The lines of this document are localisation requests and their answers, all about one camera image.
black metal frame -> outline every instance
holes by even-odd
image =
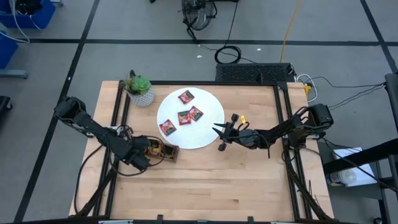
[[[277,114],[278,114],[278,120],[279,123],[282,123],[284,121],[284,116],[283,116],[283,111],[282,111],[282,104],[280,100],[280,94],[279,90],[282,90],[283,95],[284,95],[284,101],[287,109],[287,115],[288,118],[291,117],[292,115],[292,109],[290,105],[290,98],[289,98],[289,93],[287,89],[287,83],[286,82],[277,82],[277,83],[258,83],[258,82],[214,82],[214,81],[151,81],[153,85],[186,85],[186,86],[193,86],[193,85],[220,85],[220,86],[271,86],[274,89],[274,94],[275,94],[275,104],[277,108]],[[112,125],[116,125],[116,119],[118,117],[118,111],[120,107],[120,102],[121,102],[121,95],[122,95],[122,89],[119,87],[118,88],[118,93],[116,94],[116,102],[114,106],[114,111],[113,111],[113,116],[112,116]],[[126,124],[127,121],[127,114],[129,111],[129,97],[126,95],[126,100],[124,102],[124,109],[123,109],[123,115],[122,115],[122,120],[121,120],[121,125]],[[288,144],[287,140],[283,139],[282,144],[284,149],[287,149]],[[104,170],[108,170],[108,159],[106,156],[109,156],[108,154],[105,155],[104,162],[103,162],[103,169],[101,171],[101,177],[100,177],[100,182],[105,178],[106,172],[103,172]],[[291,160],[290,155],[286,154],[285,155],[285,164],[288,165],[289,161]],[[302,183],[305,186],[305,177],[303,173],[303,167],[302,167],[302,161],[300,157],[300,152],[295,152],[295,161],[296,161],[296,166],[298,170],[298,176]],[[119,161],[114,161],[114,166],[117,168],[119,165]],[[114,191],[115,191],[115,185],[116,185],[116,178],[115,177],[109,186],[109,192],[108,192],[108,198],[106,202],[106,210],[105,210],[105,216],[110,217],[111,215],[111,209],[112,209],[112,204],[113,204],[113,198],[114,198]],[[298,205],[298,200],[297,200],[297,194],[296,194],[296,189],[295,189],[295,184],[293,183],[293,180],[291,178],[288,178],[289,181],[289,191],[290,191],[290,198],[292,201],[292,210],[293,210],[293,215],[294,215],[294,220],[297,222],[300,219],[300,212],[299,212],[299,205]],[[98,212],[100,210],[100,201],[97,203],[93,215],[98,215]],[[303,200],[304,208],[305,208],[305,214],[306,214],[306,219],[305,220],[311,220],[312,219],[312,213],[311,213],[311,208],[309,204]]]

white cable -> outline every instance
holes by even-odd
[[[311,78],[309,75],[307,75],[307,74],[301,74],[301,75],[299,75],[299,76],[297,77],[297,80],[300,79],[300,77],[302,77],[302,76],[308,77],[308,78],[310,79],[310,81],[312,82],[312,85],[313,85],[313,89],[315,90],[315,97],[312,98],[311,100],[308,100],[308,101],[307,101],[308,103],[310,103],[310,102],[316,100],[316,98],[318,97],[317,87],[315,86],[315,83],[313,82],[312,78]]]
[[[8,35],[2,33],[2,32],[0,32],[0,34],[3,35],[3,36],[5,36],[5,37],[7,37],[7,38],[10,38],[11,40],[15,40],[15,41],[18,41],[18,42],[22,42],[22,43],[27,43],[27,44],[29,44],[29,43],[30,43],[29,37],[24,33],[24,31],[22,31],[22,29],[19,27],[19,24],[18,24],[18,22],[17,22],[16,9],[15,9],[15,8],[16,8],[16,2],[15,2],[15,0],[12,0],[12,4],[13,4],[13,7],[12,7],[12,15],[14,16],[15,24],[17,25],[17,27],[18,27],[19,31],[21,32],[21,34],[22,34],[27,40],[16,39],[16,38],[10,37],[10,36],[8,36]],[[35,25],[36,28],[37,28],[38,30],[41,30],[41,28],[39,28],[39,27],[33,22],[33,20],[32,20],[32,15],[30,15],[29,17],[30,17],[30,20],[32,21],[33,25]]]

succulent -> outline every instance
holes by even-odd
[[[144,95],[152,86],[149,79],[142,76],[131,77],[123,82],[125,84],[124,88],[133,95]]]

white plant pot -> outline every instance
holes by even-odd
[[[127,94],[130,96],[132,102],[139,107],[149,106],[155,99],[155,91],[152,87],[144,95],[132,95],[129,92]]]

red snack packet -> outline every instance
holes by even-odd
[[[189,115],[189,111],[178,112],[178,121],[180,125],[190,124],[191,117]]]
[[[198,108],[195,106],[192,106],[192,108],[189,110],[189,115],[194,121],[198,121],[199,118],[203,116],[203,112],[200,111]]]
[[[169,134],[173,133],[177,128],[173,125],[173,123],[168,119],[163,124],[160,124],[159,127],[163,131],[163,133],[168,136]]]
[[[194,96],[192,95],[192,93],[190,93],[188,90],[185,91],[184,93],[182,93],[180,96],[178,96],[180,98],[180,100],[182,101],[182,103],[187,104],[189,103],[189,101],[194,99]]]

